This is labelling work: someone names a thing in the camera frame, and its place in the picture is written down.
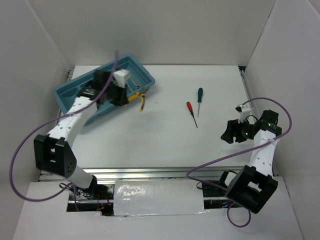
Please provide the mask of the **small silver ratchet wrench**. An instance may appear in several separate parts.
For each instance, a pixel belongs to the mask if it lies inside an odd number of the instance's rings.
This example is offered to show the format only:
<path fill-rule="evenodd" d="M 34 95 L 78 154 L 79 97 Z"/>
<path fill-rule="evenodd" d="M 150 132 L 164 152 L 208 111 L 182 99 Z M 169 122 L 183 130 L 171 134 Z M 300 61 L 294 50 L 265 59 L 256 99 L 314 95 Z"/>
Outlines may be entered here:
<path fill-rule="evenodd" d="M 140 85 L 139 85 L 138 83 L 136 83 L 132 78 L 130 78 L 130 80 L 131 80 L 131 82 L 135 85 L 135 87 L 136 87 L 137 89 L 140 88 Z"/>

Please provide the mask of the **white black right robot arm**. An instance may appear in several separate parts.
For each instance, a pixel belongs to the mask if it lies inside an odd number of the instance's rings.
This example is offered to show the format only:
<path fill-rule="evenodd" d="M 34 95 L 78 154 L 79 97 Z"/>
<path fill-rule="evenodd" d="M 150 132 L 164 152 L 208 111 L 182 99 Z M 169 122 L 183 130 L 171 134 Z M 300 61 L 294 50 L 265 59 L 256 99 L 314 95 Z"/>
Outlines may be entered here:
<path fill-rule="evenodd" d="M 254 124 L 250 124 L 247 119 L 243 122 L 229 120 L 226 131 L 220 138 L 229 144 L 253 140 L 255 147 L 261 146 L 282 134 L 282 129 L 277 126 L 278 116 L 272 110 L 265 110 Z M 219 193 L 257 214 L 278 187 L 272 171 L 278 142 L 277 139 L 265 147 L 253 150 L 249 164 L 238 173 L 224 171 L 217 184 Z"/>

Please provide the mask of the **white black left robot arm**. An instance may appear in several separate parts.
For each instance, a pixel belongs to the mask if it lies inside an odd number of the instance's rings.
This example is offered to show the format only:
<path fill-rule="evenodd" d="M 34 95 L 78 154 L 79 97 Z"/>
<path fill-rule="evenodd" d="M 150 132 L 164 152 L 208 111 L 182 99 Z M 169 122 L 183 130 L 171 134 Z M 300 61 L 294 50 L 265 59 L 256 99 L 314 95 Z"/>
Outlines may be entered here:
<path fill-rule="evenodd" d="M 93 80 L 78 93 L 63 119 L 47 134 L 37 135 L 33 141 L 36 168 L 63 177 L 92 200 L 104 191 L 97 178 L 77 165 L 72 151 L 76 136 L 85 123 L 105 102 L 116 106 L 128 104 L 127 81 L 131 73 L 125 69 L 115 72 L 95 70 Z"/>

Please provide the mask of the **yellow black needle-nose pliers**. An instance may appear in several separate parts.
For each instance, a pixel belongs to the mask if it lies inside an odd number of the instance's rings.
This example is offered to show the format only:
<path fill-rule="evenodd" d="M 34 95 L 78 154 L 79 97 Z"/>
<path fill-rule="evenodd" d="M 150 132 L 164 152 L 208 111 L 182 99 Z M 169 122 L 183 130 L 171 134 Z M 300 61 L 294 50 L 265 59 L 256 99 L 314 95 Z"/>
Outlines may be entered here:
<path fill-rule="evenodd" d="M 145 94 L 144 93 L 136 92 L 135 94 L 133 94 L 132 96 L 130 96 L 128 98 L 128 102 L 130 103 L 133 100 L 138 99 L 138 98 L 140 98 L 140 100 L 141 100 L 141 106 L 139 108 L 139 111 L 142 112 L 145 107 Z"/>

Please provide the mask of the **green handled screwdriver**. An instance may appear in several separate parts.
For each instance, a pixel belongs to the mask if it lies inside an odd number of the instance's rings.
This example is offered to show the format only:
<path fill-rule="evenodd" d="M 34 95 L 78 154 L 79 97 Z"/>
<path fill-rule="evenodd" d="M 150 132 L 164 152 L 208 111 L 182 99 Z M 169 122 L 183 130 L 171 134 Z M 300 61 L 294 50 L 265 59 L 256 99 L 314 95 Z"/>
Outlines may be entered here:
<path fill-rule="evenodd" d="M 197 108 L 197 116 L 199 117 L 200 114 L 200 107 L 202 103 L 202 98 L 203 98 L 203 88 L 200 87 L 197 91 L 197 103 L 198 103 L 198 108 Z"/>

